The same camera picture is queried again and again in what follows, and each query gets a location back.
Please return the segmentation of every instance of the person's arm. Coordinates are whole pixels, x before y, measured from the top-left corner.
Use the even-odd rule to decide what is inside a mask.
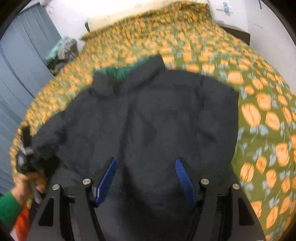
[[[34,179],[36,188],[40,192],[45,191],[46,178],[43,173],[29,173],[26,176],[19,174],[18,183],[10,192],[0,197],[0,220],[10,232],[15,225],[17,217],[22,212],[23,206],[29,198],[33,198],[33,193],[29,185],[29,180]]]

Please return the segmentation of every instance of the silver bolt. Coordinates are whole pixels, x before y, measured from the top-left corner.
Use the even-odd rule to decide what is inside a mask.
[[[208,185],[210,183],[210,181],[206,178],[203,178],[201,181],[200,181],[203,185]]]
[[[236,183],[233,184],[232,187],[233,187],[233,189],[235,189],[235,190],[239,190],[239,188],[240,188],[240,186],[239,186],[238,184],[236,184]]]
[[[59,189],[59,184],[54,184],[54,185],[52,186],[52,189],[53,189],[53,190],[58,190],[58,189]]]
[[[87,184],[90,184],[90,183],[91,183],[91,180],[90,180],[89,178],[86,178],[86,179],[84,179],[84,180],[82,181],[82,183],[83,183],[84,185],[87,185]]]

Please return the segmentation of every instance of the person's hand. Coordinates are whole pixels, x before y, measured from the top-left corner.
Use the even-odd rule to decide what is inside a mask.
[[[16,181],[17,183],[15,184],[15,187],[11,190],[11,194],[21,205],[24,205],[29,198],[34,198],[34,194],[29,184],[30,179],[34,180],[36,188],[39,192],[45,192],[47,178],[45,177],[43,172],[32,172],[27,173],[26,175],[19,174]]]

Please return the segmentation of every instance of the green sleeve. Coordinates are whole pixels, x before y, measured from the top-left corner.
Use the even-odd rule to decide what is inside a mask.
[[[22,209],[23,206],[15,200],[10,192],[0,197],[0,219],[8,232],[12,230]]]

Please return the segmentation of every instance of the bed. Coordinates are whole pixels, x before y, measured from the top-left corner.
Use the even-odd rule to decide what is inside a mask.
[[[82,37],[82,53],[54,77],[27,110],[31,134],[92,83],[99,68],[128,66],[160,53],[169,69],[216,77],[240,93],[239,131],[231,165],[267,240],[288,228],[296,205],[295,94],[247,44],[212,21],[207,4],[174,2]],[[20,129],[10,156],[14,179]]]

